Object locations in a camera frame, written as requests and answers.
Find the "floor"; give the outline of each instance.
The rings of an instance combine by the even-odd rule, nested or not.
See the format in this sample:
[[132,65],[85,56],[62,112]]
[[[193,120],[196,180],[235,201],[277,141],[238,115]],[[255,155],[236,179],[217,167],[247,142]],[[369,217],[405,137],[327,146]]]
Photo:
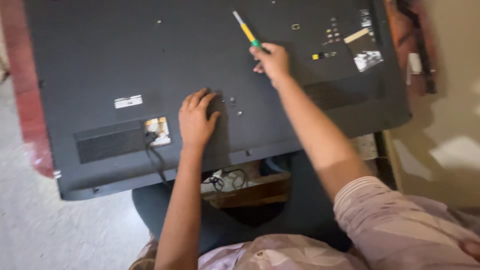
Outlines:
[[128,269],[148,241],[131,192],[60,201],[25,158],[12,84],[0,86],[0,264],[5,270]]
[[438,51],[438,94],[389,132],[398,186],[453,207],[480,207],[479,0],[425,0]]

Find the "striped cuff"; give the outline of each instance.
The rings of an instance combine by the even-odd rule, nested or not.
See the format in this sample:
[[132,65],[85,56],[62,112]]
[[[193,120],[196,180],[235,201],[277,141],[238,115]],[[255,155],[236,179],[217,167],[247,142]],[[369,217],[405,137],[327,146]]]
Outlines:
[[334,212],[339,213],[339,211],[343,211],[345,208],[349,207],[351,195],[359,189],[369,185],[376,185],[390,190],[388,186],[374,176],[361,177],[348,183],[337,193],[334,200]]

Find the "wrist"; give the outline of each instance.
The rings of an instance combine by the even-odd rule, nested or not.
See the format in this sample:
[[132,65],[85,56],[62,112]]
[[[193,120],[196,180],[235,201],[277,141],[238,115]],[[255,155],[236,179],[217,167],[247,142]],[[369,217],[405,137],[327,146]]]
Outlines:
[[272,86],[278,91],[282,91],[285,88],[289,88],[288,86],[292,84],[296,84],[297,82],[295,79],[290,75],[283,75],[279,76],[278,78],[272,79]]
[[202,156],[204,153],[205,145],[201,144],[184,144],[181,149],[181,156]]

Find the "sticker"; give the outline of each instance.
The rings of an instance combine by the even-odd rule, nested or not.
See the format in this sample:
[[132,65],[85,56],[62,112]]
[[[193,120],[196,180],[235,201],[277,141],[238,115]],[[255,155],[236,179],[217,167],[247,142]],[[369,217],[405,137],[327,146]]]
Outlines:
[[128,106],[138,105],[142,103],[143,103],[142,95],[133,96],[129,98],[118,98],[115,100],[115,108],[120,109],[120,108],[125,108]]

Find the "white floor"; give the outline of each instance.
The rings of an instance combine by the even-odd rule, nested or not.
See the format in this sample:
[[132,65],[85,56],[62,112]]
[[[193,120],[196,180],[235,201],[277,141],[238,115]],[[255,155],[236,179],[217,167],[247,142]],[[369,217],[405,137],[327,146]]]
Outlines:
[[131,192],[60,201],[25,155],[10,80],[0,86],[2,270],[128,269],[148,241]]

